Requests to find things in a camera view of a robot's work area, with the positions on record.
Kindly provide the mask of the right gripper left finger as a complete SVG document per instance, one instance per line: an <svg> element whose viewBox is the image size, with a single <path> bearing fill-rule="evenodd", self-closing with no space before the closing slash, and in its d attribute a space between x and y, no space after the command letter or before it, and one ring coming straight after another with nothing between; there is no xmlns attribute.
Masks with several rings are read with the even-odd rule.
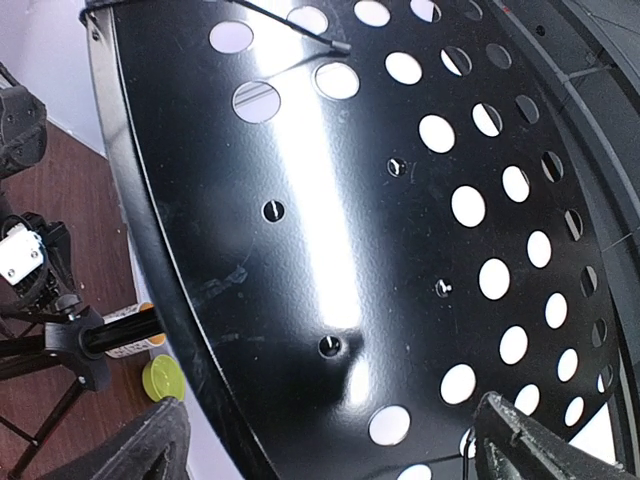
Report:
<svg viewBox="0 0 640 480"><path fill-rule="evenodd" d="M84 479L186 479L191 427L183 403L164 399L85 455Z"/></svg>

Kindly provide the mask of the black music stand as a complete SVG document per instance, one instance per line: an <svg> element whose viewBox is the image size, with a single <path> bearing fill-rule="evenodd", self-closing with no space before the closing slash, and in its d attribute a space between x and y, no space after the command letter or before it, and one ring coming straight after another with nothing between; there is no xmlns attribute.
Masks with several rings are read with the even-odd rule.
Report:
<svg viewBox="0 0 640 480"><path fill-rule="evenodd" d="M495 392L639 475L635 1L86 1L157 318L244 479L479 479ZM77 296L3 378L108 371Z"/></svg>

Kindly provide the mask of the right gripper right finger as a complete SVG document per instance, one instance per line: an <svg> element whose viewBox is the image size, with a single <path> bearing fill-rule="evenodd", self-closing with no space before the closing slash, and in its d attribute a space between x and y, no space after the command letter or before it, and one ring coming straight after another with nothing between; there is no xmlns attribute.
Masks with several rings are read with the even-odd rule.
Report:
<svg viewBox="0 0 640 480"><path fill-rule="evenodd" d="M632 479L623 469L568 444L495 393L474 415L479 479Z"/></svg>

